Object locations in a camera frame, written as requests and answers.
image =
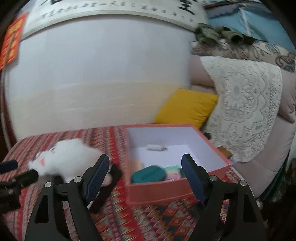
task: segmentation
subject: open box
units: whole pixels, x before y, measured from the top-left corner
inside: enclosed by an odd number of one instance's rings
[[[131,183],[131,160],[139,159],[144,167],[179,166],[189,153],[197,165],[222,178],[230,167],[229,160],[193,125],[129,125],[125,126],[126,170],[124,170],[128,205],[170,202],[193,196],[186,178],[174,181]],[[167,146],[165,151],[150,151],[149,144]]]

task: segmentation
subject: floral fabric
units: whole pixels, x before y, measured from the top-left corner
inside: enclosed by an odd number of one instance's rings
[[[295,72],[295,53],[287,49],[263,42],[254,41],[251,45],[234,45],[225,39],[220,39],[219,44],[207,44],[204,42],[191,42],[191,52],[200,56],[222,56],[225,58],[253,60],[270,63],[281,69]]]

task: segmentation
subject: teal case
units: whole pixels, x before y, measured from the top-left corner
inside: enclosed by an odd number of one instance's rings
[[[149,166],[135,172],[131,176],[131,183],[151,183],[163,181],[166,178],[165,171],[158,166]]]

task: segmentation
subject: wall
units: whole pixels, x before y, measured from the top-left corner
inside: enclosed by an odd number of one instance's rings
[[[20,44],[6,72],[17,139],[54,131],[151,123],[189,85],[194,34],[145,17],[108,15],[53,25]]]

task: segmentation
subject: white lace cloth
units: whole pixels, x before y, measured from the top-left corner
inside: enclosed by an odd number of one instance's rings
[[[274,124],[282,92],[278,66],[223,57],[202,57],[219,95],[206,132],[224,146],[235,162],[248,162],[264,148]]]

